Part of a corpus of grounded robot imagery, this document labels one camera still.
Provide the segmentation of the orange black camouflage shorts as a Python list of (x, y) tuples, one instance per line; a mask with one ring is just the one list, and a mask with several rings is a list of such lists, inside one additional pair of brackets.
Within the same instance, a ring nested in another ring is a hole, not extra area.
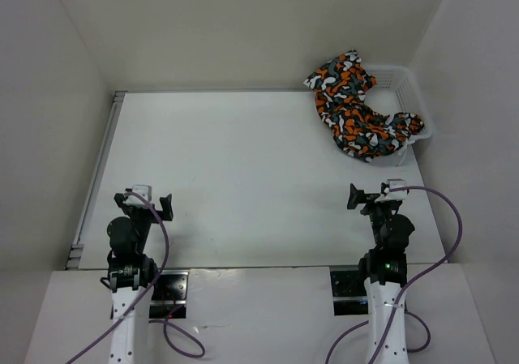
[(369, 163), (405, 151), (426, 127), (418, 114), (384, 115), (366, 104), (367, 92), (377, 80), (362, 67), (356, 49), (328, 60), (303, 84), (314, 92), (316, 112), (331, 130), (335, 144), (354, 159)]

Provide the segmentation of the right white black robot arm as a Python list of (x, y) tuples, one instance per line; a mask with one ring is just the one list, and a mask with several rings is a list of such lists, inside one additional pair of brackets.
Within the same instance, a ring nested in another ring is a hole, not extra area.
[(406, 182), (389, 179), (378, 193), (350, 186), (349, 210), (361, 206), (368, 216), (375, 246), (359, 261), (355, 281), (367, 294), (369, 345), (367, 363), (407, 363), (405, 342), (405, 293), (407, 259), (405, 249), (415, 231), (409, 218), (398, 212), (408, 192)]

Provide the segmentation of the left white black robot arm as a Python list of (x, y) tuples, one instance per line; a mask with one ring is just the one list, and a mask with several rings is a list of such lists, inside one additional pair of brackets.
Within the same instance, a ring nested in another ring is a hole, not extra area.
[(123, 215), (107, 226), (109, 237), (108, 283), (114, 329), (111, 332), (110, 363), (145, 363), (151, 298), (162, 287), (163, 267), (146, 256), (144, 248), (151, 226), (173, 220), (171, 195), (152, 203), (152, 188), (134, 185), (117, 193), (114, 200)]

